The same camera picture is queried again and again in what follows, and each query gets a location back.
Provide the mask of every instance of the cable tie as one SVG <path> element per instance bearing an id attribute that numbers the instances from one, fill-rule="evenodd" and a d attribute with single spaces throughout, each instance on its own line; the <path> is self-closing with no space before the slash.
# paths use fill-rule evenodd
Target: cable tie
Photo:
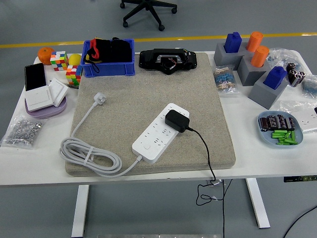
<path id="1" fill-rule="evenodd" d="M 85 161 L 84 161 L 84 164 L 83 164 L 84 166 L 86 166 L 86 163 L 87 163 L 87 161 L 88 161 L 88 158 L 89 158 L 91 152 L 93 151 L 93 149 L 94 149 L 94 146 L 91 146 L 91 147 L 90 147 L 90 150 L 88 151 L 88 154 L 87 154 L 87 156 L 86 156 L 86 158 L 85 158 Z"/>

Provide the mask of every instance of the purple tray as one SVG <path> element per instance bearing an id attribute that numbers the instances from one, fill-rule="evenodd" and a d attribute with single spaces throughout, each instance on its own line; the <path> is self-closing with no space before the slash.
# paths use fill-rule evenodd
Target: purple tray
<path id="1" fill-rule="evenodd" d="M 29 114 L 30 116 L 33 116 L 35 118 L 44 119 L 44 118 L 50 118 L 50 117 L 55 116 L 55 115 L 61 113 L 62 111 L 64 111 L 66 108 L 66 97 L 64 97 L 64 99 L 61 101 L 61 103 L 58 107 L 49 106 L 47 108 L 42 108 L 42 109 L 32 111 L 32 112 L 30 112 L 28 110 L 28 107 L 26 105 L 26 101 L 24 101 L 24 104 L 25 104 L 25 109 L 26 109 L 27 114 Z"/>

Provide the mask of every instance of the black power adapter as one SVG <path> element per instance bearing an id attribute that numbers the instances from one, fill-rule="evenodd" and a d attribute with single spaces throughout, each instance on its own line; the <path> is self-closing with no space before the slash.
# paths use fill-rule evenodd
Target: black power adapter
<path id="1" fill-rule="evenodd" d="M 189 127 L 189 118 L 185 117 L 181 113 L 170 110 L 165 116 L 165 124 L 177 130 L 180 133 L 183 133 L 186 130 L 191 130 Z"/>
<path id="2" fill-rule="evenodd" d="M 216 177 L 213 173 L 213 170 L 212 170 L 211 164 L 210 164 L 210 155 L 209 155 L 208 146 L 207 146 L 206 142 L 204 141 L 204 139 L 202 138 L 202 136 L 196 130 L 189 127 L 189 118 L 185 117 L 184 115 L 182 115 L 181 113 L 179 113 L 175 110 L 170 110 L 165 116 L 165 124 L 172 127 L 173 129 L 177 130 L 180 133 L 183 133 L 186 130 L 190 130 L 190 131 L 193 131 L 193 132 L 198 134 L 198 136 L 202 139 L 202 141 L 205 144 L 205 147 L 207 149 L 208 165 L 209 165 L 210 171 L 213 175 L 213 179 L 211 181 L 216 181 Z"/>

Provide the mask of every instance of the office chair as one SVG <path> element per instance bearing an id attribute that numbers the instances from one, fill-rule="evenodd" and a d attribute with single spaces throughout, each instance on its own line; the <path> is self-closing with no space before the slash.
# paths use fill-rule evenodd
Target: office chair
<path id="1" fill-rule="evenodd" d="M 155 12 L 153 6 L 162 6 L 162 7 L 172 7 L 172 13 L 175 14 L 177 12 L 177 5 L 162 2 L 162 1 L 156 1 L 156 0 L 121 0 L 120 8 L 125 8 L 124 3 L 133 3 L 138 4 L 132 11 L 130 11 L 124 18 L 123 18 L 123 27 L 128 27 L 128 23 L 126 22 L 127 19 L 129 19 L 131 16 L 135 15 L 139 11 L 145 8 L 146 11 L 150 11 L 155 18 L 155 20 L 158 22 L 158 29 L 160 31 L 163 31 L 165 27 L 162 25 L 162 22 Z"/>

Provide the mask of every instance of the yellow floor line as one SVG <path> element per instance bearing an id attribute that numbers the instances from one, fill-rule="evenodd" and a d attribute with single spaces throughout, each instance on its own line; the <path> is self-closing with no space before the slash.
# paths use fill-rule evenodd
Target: yellow floor line
<path id="1" fill-rule="evenodd" d="M 317 32 L 298 32 L 298 33 L 276 33 L 263 34 L 263 37 L 299 37 L 299 36 L 317 36 Z M 159 37 L 159 38 L 136 38 L 135 42 L 155 42 L 155 41 L 197 41 L 197 40 L 219 40 L 226 39 L 227 35 L 218 36 L 184 36 L 184 37 Z M 249 38 L 250 35 L 241 35 L 242 38 Z M 43 43 L 23 43 L 23 44 L 5 44 L 0 45 L 4 48 L 22 48 L 22 47 L 45 47 L 45 46 L 67 46 L 82 45 L 84 41 L 65 41 L 65 42 L 43 42 Z"/>

